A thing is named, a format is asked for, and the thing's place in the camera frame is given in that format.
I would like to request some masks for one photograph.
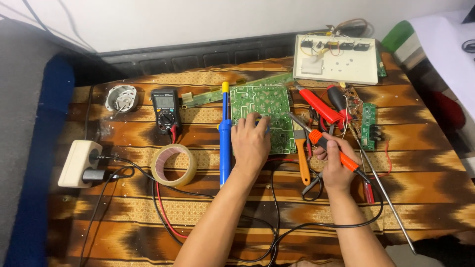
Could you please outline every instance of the roll of tape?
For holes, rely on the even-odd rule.
[[[165,177],[163,172],[163,168],[165,166],[165,162],[171,156],[177,153],[185,153],[188,155],[189,164],[188,169],[186,170],[185,174],[180,178],[170,181]],[[193,154],[186,148],[184,145],[181,144],[169,144],[162,147],[152,159],[152,175],[159,182],[160,184],[178,187],[188,184],[196,174],[196,160],[193,157]]]

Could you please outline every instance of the blue desoldering pump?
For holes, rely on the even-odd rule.
[[[229,83],[223,82],[223,120],[218,124],[219,131],[219,188],[231,173],[231,127],[232,122],[228,115]]]

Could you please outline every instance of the small green circuit board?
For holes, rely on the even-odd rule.
[[[388,76],[388,74],[386,73],[386,70],[384,69],[384,64],[383,64],[383,61],[381,59],[381,54],[378,51],[378,49],[376,49],[376,63],[378,64],[378,77]]]
[[[361,147],[364,150],[374,151],[374,141],[370,140],[371,125],[376,123],[376,105],[363,103],[361,117]]]
[[[235,125],[251,112],[259,112],[270,119],[270,154],[296,153],[287,87],[235,86],[231,92],[231,119]]]
[[[286,84],[294,80],[292,75],[293,75],[292,73],[286,72],[284,74],[275,75],[269,78],[254,80],[254,81],[251,81],[239,86],[270,86],[270,85]],[[232,91],[234,87],[236,86],[230,86],[229,88],[230,91]],[[199,94],[199,95],[190,95],[189,97],[182,96],[182,99],[183,100],[181,103],[181,108],[187,109],[187,108],[196,107],[199,105],[204,105],[206,103],[222,100],[223,92],[222,92],[222,89],[219,88],[217,90]]]

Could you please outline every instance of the patterned fabric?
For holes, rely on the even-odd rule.
[[[389,54],[383,53],[388,77],[375,86],[355,86],[364,102],[377,105],[377,123],[390,139],[389,157],[393,168],[382,182],[391,196],[409,235],[413,240],[432,238],[468,230],[475,226],[475,187],[466,175],[456,153],[426,109],[406,75]],[[150,91],[156,88],[177,88],[179,94],[206,92],[210,86],[223,81],[231,84],[237,79],[247,81],[288,71],[293,58],[268,59],[238,66],[222,65],[194,69],[177,74],[144,76],[116,81],[94,88],[88,124],[89,139],[104,146],[104,155],[129,159],[140,166],[150,166],[151,159],[161,147],[170,143],[168,136],[159,135],[155,125]],[[302,80],[302,85],[321,95],[328,82]],[[115,114],[104,106],[107,90],[115,85],[135,86],[139,95],[137,108],[126,114]],[[56,185],[73,140],[84,136],[84,119],[89,87],[78,87],[71,104],[69,117],[58,140],[56,167],[49,198],[49,232],[47,250],[52,266],[76,266],[84,242],[86,228],[102,185],[77,190]],[[289,87],[293,99],[292,110],[308,116],[308,104],[298,91]],[[221,120],[221,103],[180,110],[183,134],[178,143],[187,146],[198,161],[198,171],[192,182],[180,189],[216,195],[219,190],[219,133],[216,124]],[[345,138],[357,148],[351,134]],[[372,164],[380,173],[389,165],[384,152],[385,142],[377,151],[369,153]],[[297,159],[297,154],[285,158]],[[180,166],[186,157],[168,162],[167,168]],[[324,162],[312,158],[310,166],[321,171]],[[116,169],[121,162],[100,162],[100,168]],[[269,190],[271,165],[266,165],[255,183],[243,214],[276,224],[276,212]],[[166,172],[178,177],[183,172]],[[280,233],[305,222],[331,223],[326,192],[314,202],[304,202],[300,192],[304,188],[298,166],[285,164],[274,176],[280,216]],[[307,197],[313,197],[318,187]],[[367,218],[378,212],[378,204],[365,202],[360,179],[355,179],[351,193]],[[86,266],[94,267],[170,267],[180,247],[168,236],[160,223],[152,203],[151,181],[140,172],[131,178],[110,183],[102,198],[87,239],[84,257]],[[193,225],[210,204],[209,199],[183,195],[161,189],[166,214],[175,229],[188,235]],[[382,216],[371,225],[384,244],[404,244],[399,226],[385,205]],[[236,230],[231,254],[244,259],[261,256],[272,240],[271,231],[264,225],[242,219]],[[280,242],[277,264],[294,263],[301,259],[324,263],[341,259],[336,232],[314,227],[293,232]],[[228,265],[266,265],[269,257],[246,264],[228,260]]]

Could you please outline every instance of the digital multimeter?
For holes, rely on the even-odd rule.
[[[177,134],[181,133],[181,119],[178,109],[178,93],[176,89],[154,89],[152,96],[155,121],[160,134],[171,134],[171,127],[176,125]]]

